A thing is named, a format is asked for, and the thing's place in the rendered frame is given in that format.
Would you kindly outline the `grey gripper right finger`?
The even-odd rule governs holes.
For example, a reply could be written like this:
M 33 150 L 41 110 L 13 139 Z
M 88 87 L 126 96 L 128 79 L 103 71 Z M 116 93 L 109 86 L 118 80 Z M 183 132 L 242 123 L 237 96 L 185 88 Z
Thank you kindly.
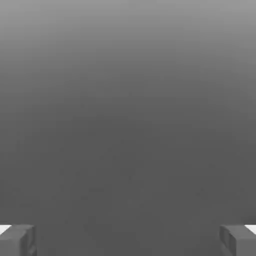
M 256 224 L 221 225 L 221 256 L 256 256 Z

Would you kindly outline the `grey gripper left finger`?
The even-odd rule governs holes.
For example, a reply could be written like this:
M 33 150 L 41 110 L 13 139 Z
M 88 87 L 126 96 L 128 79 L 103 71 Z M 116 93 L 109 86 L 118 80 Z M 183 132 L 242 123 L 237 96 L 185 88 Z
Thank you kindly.
M 37 256 L 37 229 L 31 224 L 0 224 L 0 256 Z

